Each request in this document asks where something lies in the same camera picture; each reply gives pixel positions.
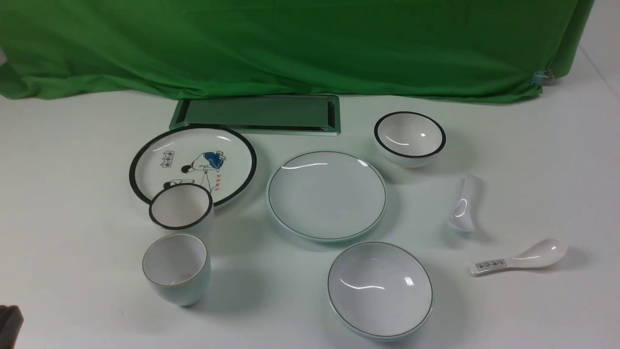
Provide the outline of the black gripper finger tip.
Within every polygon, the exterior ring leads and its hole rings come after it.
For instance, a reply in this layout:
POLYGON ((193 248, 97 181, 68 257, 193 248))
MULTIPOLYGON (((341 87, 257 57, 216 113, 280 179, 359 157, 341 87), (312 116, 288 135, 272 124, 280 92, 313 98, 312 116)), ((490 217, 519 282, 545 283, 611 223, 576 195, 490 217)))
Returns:
POLYGON ((17 305, 0 306, 0 348, 13 349, 24 323, 24 316, 17 305))

